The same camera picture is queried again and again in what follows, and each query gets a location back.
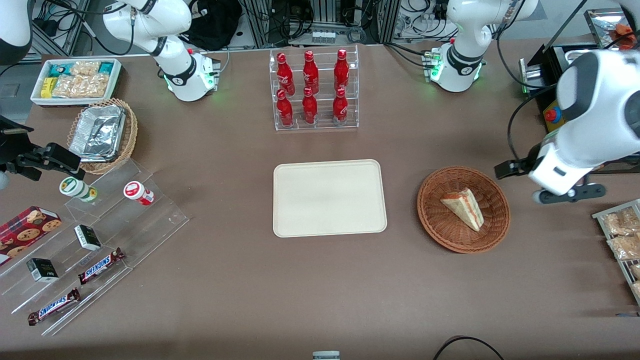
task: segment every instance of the red emergency stop button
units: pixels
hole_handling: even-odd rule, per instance
[[[556,119],[557,115],[558,115],[558,114],[557,114],[557,111],[556,111],[556,110],[553,110],[553,109],[551,109],[551,110],[547,110],[547,111],[545,112],[545,120],[546,120],[546,121],[549,121],[549,122],[552,122],[553,120],[555,120],[555,119]]]
[[[551,124],[557,124],[562,117],[562,111],[557,106],[545,111],[545,120]]]

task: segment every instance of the black backpack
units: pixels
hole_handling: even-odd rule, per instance
[[[191,27],[180,34],[182,40],[207,51],[229,45],[242,15],[238,0],[192,0],[189,8]]]

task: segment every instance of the beige tray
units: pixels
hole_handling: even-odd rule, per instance
[[[376,160],[283,164],[273,171],[273,232],[281,238],[387,228]]]

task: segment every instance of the white bottle with green label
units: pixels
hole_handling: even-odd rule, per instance
[[[87,185],[84,181],[72,176],[62,180],[60,183],[60,192],[84,202],[91,202],[98,196],[98,190],[93,186]]]

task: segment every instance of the small black box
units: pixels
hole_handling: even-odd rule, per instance
[[[80,241],[80,246],[91,251],[100,250],[100,241],[91,227],[81,224],[76,226],[74,230],[76,231],[78,241]]]
[[[56,269],[53,268],[51,260],[31,258],[27,261],[27,267],[35,281],[54,282],[58,280],[58,274]]]

